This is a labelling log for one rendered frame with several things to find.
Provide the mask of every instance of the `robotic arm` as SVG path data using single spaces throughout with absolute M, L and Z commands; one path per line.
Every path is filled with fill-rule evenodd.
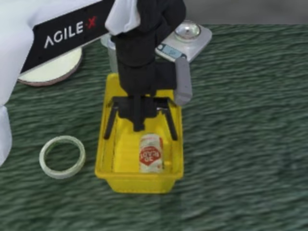
M 128 95 L 155 95 L 161 85 L 155 83 L 156 77 L 175 72 L 172 63 L 156 64 L 155 47 L 185 16 L 182 0 L 14 0 L 0 3 L 0 166 L 12 146 L 5 104 L 21 73 L 110 32 L 116 44 L 123 89 Z

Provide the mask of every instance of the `dark green wood grain surface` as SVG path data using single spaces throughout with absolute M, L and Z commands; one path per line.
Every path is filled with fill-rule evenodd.
M 183 108 L 185 176 L 167 195 L 111 191 L 94 175 L 107 51 L 84 49 L 80 69 L 46 88 L 17 84 L 7 104 L 11 154 L 0 168 L 1 231 L 308 230 L 308 26 L 208 26 Z M 72 135 L 82 171 L 47 177 L 39 152 Z M 56 169 L 77 150 L 59 146 Z

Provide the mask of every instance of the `agile-x logo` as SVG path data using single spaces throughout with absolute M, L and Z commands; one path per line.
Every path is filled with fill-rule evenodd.
M 58 30 L 53 36 L 47 36 L 44 48 L 47 49 L 50 46 L 54 46 L 56 43 L 60 43 L 63 40 L 68 40 L 80 34 L 83 34 L 86 29 L 92 29 L 96 26 L 96 16 L 89 18 L 86 23 L 80 21 L 74 26 L 65 27 L 63 30 Z

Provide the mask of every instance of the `yellow basket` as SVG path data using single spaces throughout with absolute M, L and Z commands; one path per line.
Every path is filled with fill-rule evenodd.
M 133 124 L 116 116 L 110 139 L 104 133 L 111 107 L 112 97 L 126 96 L 119 84 L 118 74 L 107 77 L 103 102 L 103 117 L 98 142 L 95 175 L 108 182 L 117 193 L 167 193 L 175 181 L 183 176 L 183 138 L 181 108 L 170 106 L 178 133 L 178 141 L 173 141 L 164 115 L 146 119 L 146 131 L 134 132 Z M 173 98 L 170 90 L 157 93 L 157 97 Z M 147 133 L 158 134 L 164 142 L 164 172 L 160 174 L 139 173 L 139 142 Z

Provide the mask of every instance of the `red label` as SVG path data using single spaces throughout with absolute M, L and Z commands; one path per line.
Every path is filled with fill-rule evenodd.
M 160 158 L 161 154 L 155 147 L 146 147 L 140 152 L 140 162 L 147 166 Z

